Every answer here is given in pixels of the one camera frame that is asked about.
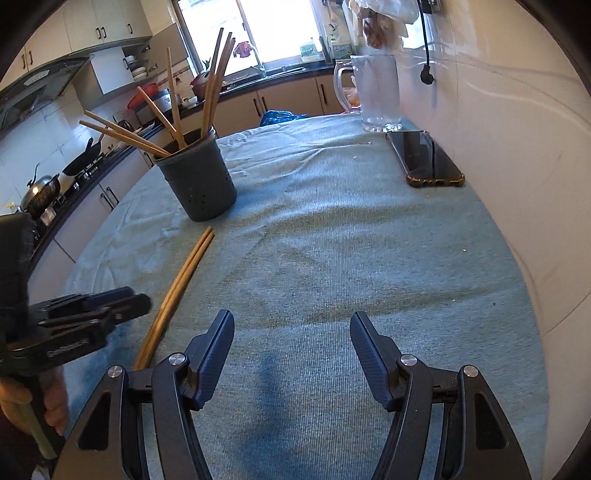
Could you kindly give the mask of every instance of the table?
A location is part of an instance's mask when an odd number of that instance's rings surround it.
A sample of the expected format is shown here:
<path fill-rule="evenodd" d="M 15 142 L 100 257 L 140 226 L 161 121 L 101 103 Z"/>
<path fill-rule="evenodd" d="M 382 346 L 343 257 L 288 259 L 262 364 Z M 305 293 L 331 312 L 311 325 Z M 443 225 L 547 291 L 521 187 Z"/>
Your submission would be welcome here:
<path fill-rule="evenodd" d="M 539 478 L 548 410 L 540 335 L 521 273 L 469 183 L 408 187 L 384 136 L 361 130 L 356 115 L 271 125 L 219 145 L 238 190 L 229 212 L 192 222 L 154 168 L 64 288 L 129 285 L 159 305 L 214 227 L 156 354 L 183 351 L 218 310 L 234 314 L 217 390 L 195 416 L 213 477 L 371 478 L 391 414 L 374 401 L 349 340 L 349 317 L 365 310 L 379 333 L 429 366 L 476 365 Z M 154 315 L 66 366 L 73 418 L 110 365 L 131 367 Z M 435 468 L 441 412 L 422 478 Z M 154 466 L 153 426 L 147 445 Z"/>

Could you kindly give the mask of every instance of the wooden chopstick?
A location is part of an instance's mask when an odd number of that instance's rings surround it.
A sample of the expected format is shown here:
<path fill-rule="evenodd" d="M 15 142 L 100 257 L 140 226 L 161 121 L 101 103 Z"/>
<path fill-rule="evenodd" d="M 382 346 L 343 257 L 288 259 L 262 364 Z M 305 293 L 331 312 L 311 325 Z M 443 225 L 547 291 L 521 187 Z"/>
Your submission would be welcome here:
<path fill-rule="evenodd" d="M 217 35 L 216 48 L 213 50 L 212 62 L 209 64 L 209 77 L 207 78 L 207 86 L 205 88 L 205 106 L 203 107 L 203 124 L 201 127 L 201 138 L 205 138 L 209 133 L 209 117 L 211 116 L 213 86 L 216 81 L 217 57 L 220 52 L 220 45 L 222 44 L 223 27 L 220 28 Z"/>
<path fill-rule="evenodd" d="M 96 120 L 97 122 L 102 123 L 106 127 L 111 127 L 114 131 L 120 133 L 121 135 L 124 135 L 126 137 L 130 137 L 130 138 L 133 138 L 133 139 L 137 140 L 138 142 L 143 143 L 147 147 L 152 147 L 153 149 L 158 150 L 161 155 L 166 156 L 166 154 L 168 153 L 168 152 L 166 152 L 166 150 L 164 150 L 163 148 L 160 148 L 158 145 L 153 144 L 152 142 L 147 141 L 145 138 L 142 138 L 139 135 L 136 135 L 133 132 L 130 132 L 129 130 L 126 130 L 123 127 L 120 127 L 119 125 L 114 124 L 113 122 L 109 122 L 108 120 L 105 120 L 104 118 L 99 117 L 95 113 L 89 112 L 88 110 L 86 110 L 84 113 L 85 113 L 86 116 L 89 116 L 93 120 Z"/>
<path fill-rule="evenodd" d="M 177 103 L 177 92 L 176 87 L 174 85 L 174 77 L 173 77 L 173 65 L 172 59 L 170 56 L 170 48 L 166 49 L 166 70 L 168 74 L 168 91 L 170 92 L 170 102 L 173 106 L 173 121 L 174 121 L 174 129 L 177 131 L 176 140 L 178 143 L 178 149 L 182 150 L 187 148 L 187 143 L 184 140 L 183 129 L 181 127 L 181 116 L 178 112 L 178 103 Z"/>
<path fill-rule="evenodd" d="M 177 277 L 174 279 L 173 284 L 164 298 L 160 310 L 144 339 L 144 344 L 135 360 L 134 370 L 142 370 L 147 368 L 150 364 L 150 360 L 152 359 L 156 346 L 160 341 L 160 337 L 162 337 L 164 329 L 167 327 L 172 318 L 173 311 L 178 305 L 178 301 L 187 289 L 187 285 L 189 284 L 197 265 L 199 265 L 199 262 L 203 258 L 203 255 L 211 244 L 214 236 L 215 234 L 211 227 L 205 230 L 204 234 L 199 239 L 199 242 L 197 242 L 197 245 L 193 248 L 191 255 L 189 255 L 188 259 L 183 264 L 183 267 L 177 274 Z"/>
<path fill-rule="evenodd" d="M 168 118 L 166 118 L 164 116 L 164 114 L 160 111 L 160 108 L 158 108 L 156 106 L 156 104 L 152 101 L 152 99 L 148 96 L 148 94 L 146 92 L 144 92 L 144 90 L 142 89 L 142 87 L 138 87 L 138 91 L 142 95 L 142 97 L 144 97 L 144 101 L 150 106 L 150 108 L 154 112 L 154 115 L 156 115 L 160 119 L 160 121 L 162 122 L 162 124 L 168 129 L 168 131 L 170 132 L 170 134 L 176 140 L 177 139 L 177 131 L 171 125 L 171 123 L 168 121 Z"/>
<path fill-rule="evenodd" d="M 219 102 L 219 99 L 220 99 L 220 93 L 222 93 L 223 78 L 226 73 L 226 68 L 228 68 L 228 62 L 230 61 L 230 56 L 232 55 L 232 50 L 234 49 L 235 43 L 236 43 L 235 38 L 233 38 L 230 41 L 230 43 L 228 43 L 228 41 L 226 41 L 226 45 L 224 46 L 224 50 L 222 52 L 222 58 L 220 59 L 220 66 L 219 66 L 217 73 L 216 73 L 216 83 L 213 87 L 212 106 L 211 106 L 211 111 L 210 111 L 209 120 L 208 120 L 210 127 L 213 125 L 213 118 L 216 115 L 217 103 Z"/>
<path fill-rule="evenodd" d="M 166 152 L 164 155 L 161 151 L 156 150 L 155 148 L 149 147 L 148 145 L 144 144 L 143 142 L 138 142 L 135 138 L 130 138 L 125 135 L 120 134 L 119 132 L 115 132 L 114 130 L 109 130 L 108 128 L 102 127 L 100 125 L 91 124 L 90 122 L 86 122 L 85 120 L 80 120 L 80 125 L 84 125 L 85 127 L 91 128 L 96 130 L 97 132 L 104 133 L 109 135 L 112 138 L 116 138 L 117 140 L 121 140 L 132 147 L 139 148 L 147 153 L 152 155 L 156 155 L 158 157 L 169 157 L 170 153 Z"/>

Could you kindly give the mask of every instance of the black countertop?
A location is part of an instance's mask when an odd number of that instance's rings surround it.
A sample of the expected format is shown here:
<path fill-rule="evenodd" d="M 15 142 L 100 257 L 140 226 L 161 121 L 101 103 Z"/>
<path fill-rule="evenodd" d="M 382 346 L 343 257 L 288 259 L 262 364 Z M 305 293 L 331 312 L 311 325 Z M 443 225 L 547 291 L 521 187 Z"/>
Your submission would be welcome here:
<path fill-rule="evenodd" d="M 253 92 L 259 88 L 270 87 L 273 85 L 278 85 L 280 83 L 291 82 L 293 80 L 300 80 L 309 77 L 319 77 L 322 75 L 327 75 L 332 73 L 334 69 L 335 67 L 333 65 L 302 67 L 295 69 L 295 71 L 293 72 L 287 71 L 263 79 L 254 80 L 253 82 L 249 82 L 244 85 L 240 85 L 231 88 L 225 92 L 222 92 L 222 94 L 220 95 L 220 102 L 223 102 L 224 100 L 228 100 L 230 98 L 238 97 L 240 95 L 244 95 L 246 93 Z M 200 102 L 192 108 L 183 109 L 180 112 L 180 117 L 181 119 L 187 118 L 188 116 L 199 113 L 202 110 L 203 102 Z M 156 125 L 152 130 L 144 134 L 143 137 L 145 139 L 150 139 L 163 129 L 163 125 Z M 68 199 L 67 203 L 65 203 L 58 210 L 56 218 L 52 221 L 52 223 L 50 223 L 45 234 L 43 235 L 41 242 L 39 243 L 39 245 L 37 245 L 37 248 L 33 253 L 33 257 L 31 259 L 30 272 L 32 272 L 35 269 L 37 263 L 39 262 L 39 259 L 43 256 L 43 253 L 45 253 L 47 246 L 55 238 L 56 234 L 58 233 L 60 228 L 66 223 L 72 212 L 76 210 L 76 208 L 78 208 L 78 206 L 82 203 L 86 196 L 100 183 L 100 181 L 104 179 L 111 172 L 111 170 L 113 170 L 134 150 L 134 147 L 128 147 L 117 154 L 111 155 L 107 159 L 107 161 L 101 164 L 99 170 L 86 183 L 82 184 L 80 190 L 78 190 L 76 194 L 71 196 Z"/>

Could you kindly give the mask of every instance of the metal screw head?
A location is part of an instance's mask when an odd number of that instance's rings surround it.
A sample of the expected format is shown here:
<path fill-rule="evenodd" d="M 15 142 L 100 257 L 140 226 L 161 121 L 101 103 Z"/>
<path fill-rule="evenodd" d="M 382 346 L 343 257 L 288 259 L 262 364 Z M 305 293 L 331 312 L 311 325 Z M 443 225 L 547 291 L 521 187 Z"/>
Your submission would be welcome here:
<path fill-rule="evenodd" d="M 476 367 L 474 367 L 473 365 L 466 365 L 464 367 L 464 373 L 466 374 L 467 377 L 477 377 L 478 376 L 478 369 Z"/>
<path fill-rule="evenodd" d="M 111 368 L 107 370 L 107 375 L 109 375 L 111 378 L 117 378 L 122 373 L 123 367 L 120 367 L 119 365 L 113 365 Z"/>
<path fill-rule="evenodd" d="M 400 357 L 400 361 L 407 367 L 413 367 L 417 364 L 417 357 L 414 355 L 403 355 Z"/>
<path fill-rule="evenodd" d="M 187 357 L 185 357 L 182 353 L 173 353 L 171 356 L 168 357 L 168 361 L 171 365 L 180 365 L 186 359 Z"/>

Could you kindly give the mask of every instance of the blue plastic bag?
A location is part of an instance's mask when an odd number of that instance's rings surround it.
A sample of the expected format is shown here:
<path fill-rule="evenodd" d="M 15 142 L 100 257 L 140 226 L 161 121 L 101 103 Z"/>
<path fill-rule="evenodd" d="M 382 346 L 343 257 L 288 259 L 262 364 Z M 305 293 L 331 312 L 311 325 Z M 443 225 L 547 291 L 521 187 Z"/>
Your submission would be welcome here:
<path fill-rule="evenodd" d="M 292 120 L 299 120 L 300 118 L 308 118 L 307 115 L 296 115 L 284 110 L 269 110 L 261 119 L 261 127 L 266 125 L 282 124 L 284 122 L 291 122 Z"/>

